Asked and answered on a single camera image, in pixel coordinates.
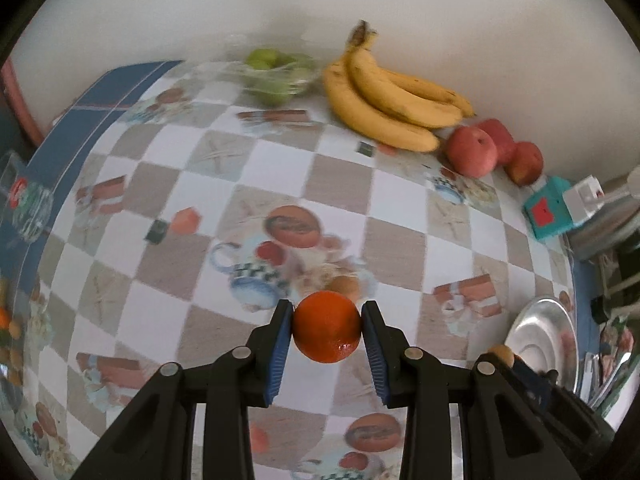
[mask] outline wall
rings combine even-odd
[[[640,162],[640,54],[602,0],[49,0],[14,52],[45,126],[100,74],[209,57],[216,38],[268,28],[339,48],[359,19],[379,61],[466,94],[547,169],[610,178]]]

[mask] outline bunch of bananas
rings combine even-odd
[[[369,51],[377,37],[366,22],[353,29],[339,59],[322,73],[334,112],[356,132],[396,148],[432,152],[445,128],[471,117],[460,94],[418,77],[380,68]]]

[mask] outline orange fruit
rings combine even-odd
[[[293,341],[309,359],[337,363],[360,342],[360,313],[349,298],[320,290],[300,302],[293,313]]]
[[[11,323],[11,316],[5,308],[0,306],[0,329],[7,330],[9,323]]]

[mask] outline red apple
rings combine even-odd
[[[459,174],[473,178],[491,173],[498,161],[493,139],[475,126],[457,128],[447,141],[446,153]]]
[[[518,142],[513,158],[504,171],[514,184],[530,186],[540,178],[544,165],[542,153],[533,142]]]
[[[476,124],[476,128],[484,130],[494,140],[495,147],[498,148],[498,166],[509,164],[516,151],[516,142],[504,124],[498,119],[487,119]]]

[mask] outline silver plate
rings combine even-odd
[[[550,296],[536,298],[518,315],[504,342],[536,372],[558,370],[558,385],[578,387],[578,343],[562,305]]]

